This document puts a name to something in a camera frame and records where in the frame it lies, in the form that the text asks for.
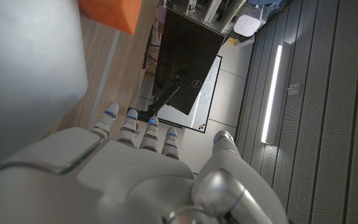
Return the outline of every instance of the white wall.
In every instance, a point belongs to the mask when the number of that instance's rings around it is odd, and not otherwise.
[[[193,172],[198,173],[212,156],[213,138],[218,131],[227,130],[233,137],[236,134],[251,53],[252,44],[240,49],[230,42],[226,42],[222,46],[218,53],[222,56],[222,63],[205,134],[177,128],[179,159],[186,163]],[[151,104],[150,89],[153,81],[150,80],[152,80],[150,77],[144,79],[137,99],[136,108],[139,110],[146,110],[147,105]],[[146,125],[146,123],[141,123],[139,136],[143,136]],[[169,125],[160,123],[157,133],[159,152],[162,150],[168,128]]]

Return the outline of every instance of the fluorescent light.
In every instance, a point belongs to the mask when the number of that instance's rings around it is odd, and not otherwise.
[[[280,67],[280,59],[281,59],[282,48],[283,47],[281,45],[279,45],[278,48],[277,48],[277,55],[276,55],[276,61],[275,61],[275,64],[274,64],[272,84],[270,86],[270,93],[268,95],[268,103],[267,103],[267,109],[266,109],[264,130],[262,132],[262,142],[264,142],[264,143],[267,143],[266,142],[266,137],[267,137],[267,132],[269,130],[270,115],[272,114],[272,105],[273,105],[273,99],[274,99],[274,92],[275,92],[275,89],[276,89],[278,69]]]

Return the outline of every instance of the wooden floor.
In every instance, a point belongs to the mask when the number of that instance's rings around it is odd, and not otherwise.
[[[106,83],[98,105],[94,123],[107,105],[116,101],[120,104],[119,114],[111,131],[115,138],[124,122],[128,106],[134,106],[143,76],[140,72],[145,46],[157,11],[158,0],[143,0],[134,35],[121,32],[112,57]],[[45,136],[71,127],[86,128],[90,120],[96,93],[107,63],[116,30],[92,21],[81,14],[88,91],[85,96]]]

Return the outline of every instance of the shelf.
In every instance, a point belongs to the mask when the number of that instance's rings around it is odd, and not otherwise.
[[[218,18],[218,14],[214,15],[214,18],[212,20],[212,22],[204,22],[206,13],[207,13],[207,8],[204,7],[199,7],[199,9],[196,10],[196,12],[192,15],[189,16],[190,18],[196,20],[197,22],[200,22],[218,32],[223,32],[225,27],[231,22],[231,20],[233,19],[233,17],[237,14],[238,9],[240,9],[240,6],[236,6],[238,4],[243,4],[245,3],[246,0],[233,0],[232,4],[230,5],[230,7],[228,7],[223,14],[223,18],[221,19],[220,22],[218,22],[216,20],[216,18]],[[175,5],[173,7],[174,10],[181,12],[183,14],[186,14],[186,9],[187,9],[187,5]]]

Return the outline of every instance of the yellow object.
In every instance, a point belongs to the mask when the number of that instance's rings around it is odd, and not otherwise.
[[[230,37],[228,41],[230,41],[231,43],[235,44],[237,42],[237,39],[234,39],[234,38]]]

